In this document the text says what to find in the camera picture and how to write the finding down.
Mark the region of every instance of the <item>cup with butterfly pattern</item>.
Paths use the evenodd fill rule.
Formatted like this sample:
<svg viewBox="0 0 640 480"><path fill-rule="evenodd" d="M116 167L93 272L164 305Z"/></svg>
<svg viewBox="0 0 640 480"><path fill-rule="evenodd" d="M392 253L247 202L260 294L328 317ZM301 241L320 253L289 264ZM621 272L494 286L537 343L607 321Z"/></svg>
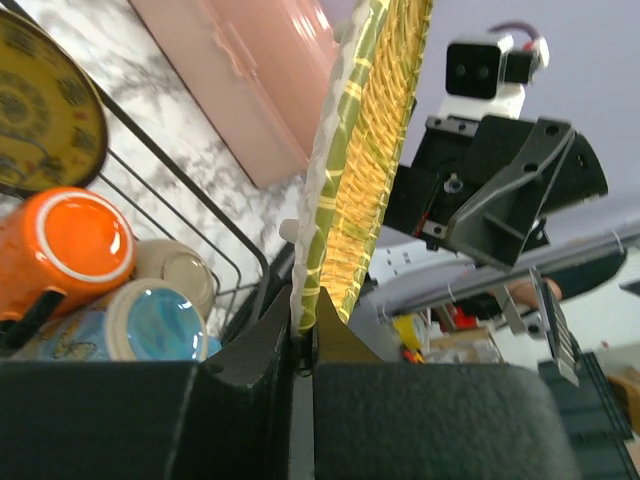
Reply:
<svg viewBox="0 0 640 480"><path fill-rule="evenodd" d="M160 279L134 280L43 329L13 360L204 360L204 320L185 295Z"/></svg>

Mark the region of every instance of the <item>orange cup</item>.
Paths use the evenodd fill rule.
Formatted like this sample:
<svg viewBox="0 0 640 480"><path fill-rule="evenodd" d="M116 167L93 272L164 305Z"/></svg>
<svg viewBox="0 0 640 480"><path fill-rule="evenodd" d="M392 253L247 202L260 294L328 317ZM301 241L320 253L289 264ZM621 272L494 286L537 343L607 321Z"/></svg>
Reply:
<svg viewBox="0 0 640 480"><path fill-rule="evenodd" d="M0 320L20 321L49 292L64 315L125 283L135 240L122 214L80 188L40 193L0 219Z"/></svg>

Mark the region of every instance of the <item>black bracket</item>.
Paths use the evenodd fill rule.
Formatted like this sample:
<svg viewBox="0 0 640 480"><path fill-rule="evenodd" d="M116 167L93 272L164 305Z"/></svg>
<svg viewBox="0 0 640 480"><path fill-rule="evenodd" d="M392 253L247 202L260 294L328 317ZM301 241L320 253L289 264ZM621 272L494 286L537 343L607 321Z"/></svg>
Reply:
<svg viewBox="0 0 640 480"><path fill-rule="evenodd" d="M451 217L444 245L484 264L513 267L574 137L568 123L538 120L511 164Z"/></svg>

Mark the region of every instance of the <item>cardboard box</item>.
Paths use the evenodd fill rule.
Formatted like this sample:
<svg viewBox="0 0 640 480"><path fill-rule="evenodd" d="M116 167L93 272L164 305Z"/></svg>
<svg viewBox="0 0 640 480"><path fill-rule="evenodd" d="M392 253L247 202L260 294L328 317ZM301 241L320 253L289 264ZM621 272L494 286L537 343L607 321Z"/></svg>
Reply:
<svg viewBox="0 0 640 480"><path fill-rule="evenodd" d="M607 378L631 429L640 433L640 372L629 367Z"/></svg>
<svg viewBox="0 0 640 480"><path fill-rule="evenodd" d="M502 355L486 328L474 328L432 339L426 363L503 363Z"/></svg>

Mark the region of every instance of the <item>yellow plate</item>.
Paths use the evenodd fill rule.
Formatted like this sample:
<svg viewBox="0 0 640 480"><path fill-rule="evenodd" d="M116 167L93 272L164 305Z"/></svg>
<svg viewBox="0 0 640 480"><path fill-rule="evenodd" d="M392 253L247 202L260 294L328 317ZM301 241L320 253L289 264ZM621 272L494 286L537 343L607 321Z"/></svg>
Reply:
<svg viewBox="0 0 640 480"><path fill-rule="evenodd" d="M107 154L91 81L40 28L0 10L0 192L84 187Z"/></svg>

